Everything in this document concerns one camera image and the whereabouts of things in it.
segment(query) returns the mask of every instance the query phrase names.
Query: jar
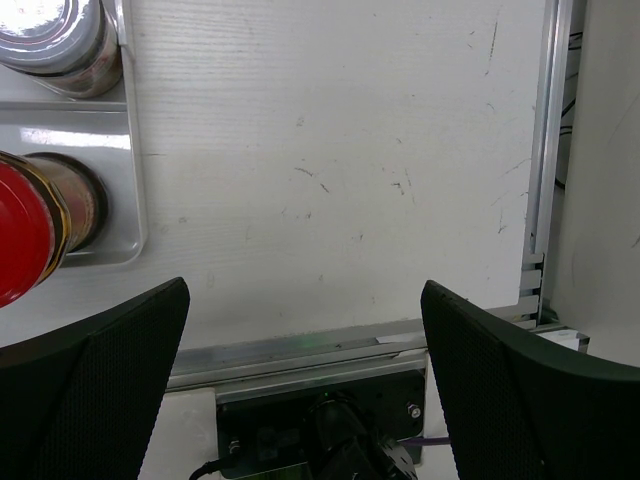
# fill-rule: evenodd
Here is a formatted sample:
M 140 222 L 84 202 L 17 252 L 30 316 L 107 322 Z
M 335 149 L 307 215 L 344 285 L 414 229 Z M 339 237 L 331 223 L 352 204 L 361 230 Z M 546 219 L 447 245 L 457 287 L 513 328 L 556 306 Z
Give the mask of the jar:
M 0 63 L 72 98 L 122 76 L 115 22 L 100 0 L 12 0 L 0 18 Z
M 0 307 L 46 280 L 67 253 L 90 245 L 108 208 L 102 182 L 79 161 L 0 152 Z

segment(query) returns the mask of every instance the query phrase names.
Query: red jar lid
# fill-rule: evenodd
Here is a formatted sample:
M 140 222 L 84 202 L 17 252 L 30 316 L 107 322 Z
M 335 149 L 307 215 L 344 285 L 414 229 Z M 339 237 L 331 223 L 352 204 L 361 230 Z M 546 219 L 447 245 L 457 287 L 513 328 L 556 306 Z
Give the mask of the red jar lid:
M 34 287 L 49 263 L 54 231 L 42 197 L 0 162 L 0 307 Z

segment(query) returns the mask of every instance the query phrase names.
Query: plastic tray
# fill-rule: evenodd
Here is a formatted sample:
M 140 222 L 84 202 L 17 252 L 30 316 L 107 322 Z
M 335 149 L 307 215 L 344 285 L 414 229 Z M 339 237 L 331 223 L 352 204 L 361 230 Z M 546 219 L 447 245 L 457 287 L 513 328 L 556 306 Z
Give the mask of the plastic tray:
M 105 183 L 110 218 L 92 245 L 67 255 L 62 267 L 126 263 L 147 238 L 138 120 L 134 50 L 128 0 L 106 0 L 122 50 L 123 78 L 106 94 L 73 100 L 0 66 L 0 150 L 24 154 L 49 151 L 71 155 L 90 166 Z

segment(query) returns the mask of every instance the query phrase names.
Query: black metal plate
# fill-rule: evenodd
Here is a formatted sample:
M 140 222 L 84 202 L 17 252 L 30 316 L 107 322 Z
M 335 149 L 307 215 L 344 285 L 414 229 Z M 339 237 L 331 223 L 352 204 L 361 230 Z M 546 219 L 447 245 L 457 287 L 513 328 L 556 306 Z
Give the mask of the black metal plate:
M 246 477 L 304 463 L 299 423 L 319 395 L 336 391 L 354 398 L 364 414 L 396 440 L 422 433 L 422 416 L 411 418 L 407 407 L 417 405 L 424 412 L 424 371 L 227 403 L 217 411 L 219 452 L 228 454 L 229 442 L 237 438 L 242 460 L 237 467 L 223 470 L 224 477 Z M 419 460 L 412 453 L 414 461 Z

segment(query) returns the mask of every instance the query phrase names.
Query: wire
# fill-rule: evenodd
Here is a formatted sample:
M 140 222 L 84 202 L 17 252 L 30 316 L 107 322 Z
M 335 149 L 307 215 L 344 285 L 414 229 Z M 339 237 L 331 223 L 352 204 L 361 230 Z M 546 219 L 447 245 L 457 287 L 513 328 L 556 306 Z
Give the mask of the wire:
M 566 107 L 562 109 L 562 115 L 560 115 L 560 118 L 564 117 L 567 113 L 569 113 L 569 111 L 573 108 L 575 104 L 576 104 L 576 99 L 574 98 L 567 104 Z
M 432 447 L 435 445 L 451 445 L 451 439 L 449 437 L 416 437 L 401 440 L 400 444 L 404 445 L 405 447 Z
M 238 463 L 238 457 L 238 452 L 234 452 L 231 455 L 219 458 L 218 460 L 207 462 L 203 466 L 198 468 L 195 472 L 193 472 L 189 477 L 189 480 L 198 480 L 205 475 L 211 475 L 212 473 L 219 472 L 223 468 L 235 467 Z

